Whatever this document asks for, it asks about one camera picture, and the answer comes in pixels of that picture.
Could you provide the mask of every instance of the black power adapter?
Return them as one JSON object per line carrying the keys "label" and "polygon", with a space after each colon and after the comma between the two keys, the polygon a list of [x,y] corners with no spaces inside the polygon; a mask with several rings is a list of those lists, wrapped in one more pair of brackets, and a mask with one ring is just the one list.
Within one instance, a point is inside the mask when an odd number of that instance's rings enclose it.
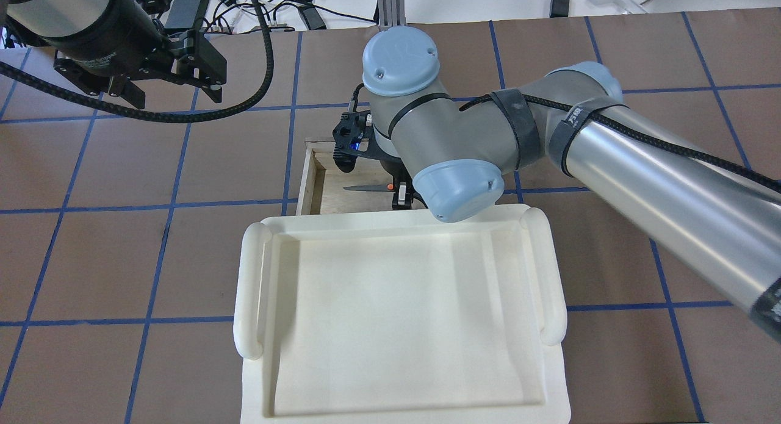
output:
{"label": "black power adapter", "polygon": [[550,17],[569,17],[569,0],[550,0]]}

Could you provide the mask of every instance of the light blue joint cap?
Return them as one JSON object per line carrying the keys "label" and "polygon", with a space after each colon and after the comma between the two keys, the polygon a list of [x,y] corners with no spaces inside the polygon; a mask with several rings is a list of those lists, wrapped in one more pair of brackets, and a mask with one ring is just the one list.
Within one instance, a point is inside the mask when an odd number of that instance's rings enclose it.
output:
{"label": "light blue joint cap", "polygon": [[363,49],[363,85],[380,96],[404,96],[423,90],[439,74],[437,45],[426,32],[394,26]]}
{"label": "light blue joint cap", "polygon": [[619,83],[619,80],[613,77],[613,75],[610,74],[608,68],[601,65],[600,63],[582,62],[577,63],[576,65],[571,65],[569,67],[557,68],[550,73],[563,70],[578,71],[585,74],[586,76],[591,77],[591,79],[596,81],[599,85],[602,85],[602,88],[605,89],[605,93],[608,93],[608,96],[619,102],[624,101],[624,93],[621,90],[621,84]]}
{"label": "light blue joint cap", "polygon": [[484,160],[449,160],[418,172],[412,180],[431,213],[457,222],[476,215],[505,192],[502,172]]}

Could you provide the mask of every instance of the white plastic tray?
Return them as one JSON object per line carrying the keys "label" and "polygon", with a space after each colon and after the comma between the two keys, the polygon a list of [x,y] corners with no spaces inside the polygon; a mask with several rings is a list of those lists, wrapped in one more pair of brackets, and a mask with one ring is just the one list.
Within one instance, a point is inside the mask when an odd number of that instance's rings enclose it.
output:
{"label": "white plastic tray", "polygon": [[266,218],[242,243],[242,422],[566,423],[541,210]]}

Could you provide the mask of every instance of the white floor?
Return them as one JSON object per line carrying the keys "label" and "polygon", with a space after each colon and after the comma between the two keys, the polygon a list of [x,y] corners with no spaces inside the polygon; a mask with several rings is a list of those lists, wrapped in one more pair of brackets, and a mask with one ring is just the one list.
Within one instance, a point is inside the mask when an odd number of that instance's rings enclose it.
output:
{"label": "white floor", "polygon": [[[405,0],[405,15],[410,23],[453,23],[463,21],[504,20],[511,18],[547,18],[550,0]],[[374,15],[376,0],[315,0],[315,4],[351,13],[365,18]],[[781,7],[781,0],[651,0],[642,5],[647,12],[679,12],[680,10],[716,10],[746,7]],[[608,4],[595,6],[587,0],[570,0],[570,15],[614,15],[622,13],[618,7]],[[240,29],[250,29],[257,24],[251,15],[228,17],[231,24]],[[365,21],[342,18],[320,12],[329,29],[368,26]],[[305,29],[304,23],[292,7],[279,10],[278,19],[296,28]]]}

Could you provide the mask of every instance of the tray handle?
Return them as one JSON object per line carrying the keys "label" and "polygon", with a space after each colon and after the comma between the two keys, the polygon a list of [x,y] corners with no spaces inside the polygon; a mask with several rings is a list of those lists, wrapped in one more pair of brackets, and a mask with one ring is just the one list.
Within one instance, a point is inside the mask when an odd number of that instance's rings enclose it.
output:
{"label": "tray handle", "polygon": [[534,207],[524,212],[521,224],[532,239],[532,252],[538,271],[539,296],[542,300],[543,327],[539,338],[547,346],[556,346],[567,332],[567,304],[561,288],[561,276],[553,246],[553,235],[545,213]]}
{"label": "tray handle", "polygon": [[268,280],[271,265],[272,230],[262,222],[247,227],[242,239],[242,257],[239,260],[239,280],[234,311],[234,343],[236,350],[247,360],[263,355],[261,309],[268,295],[261,290]]}

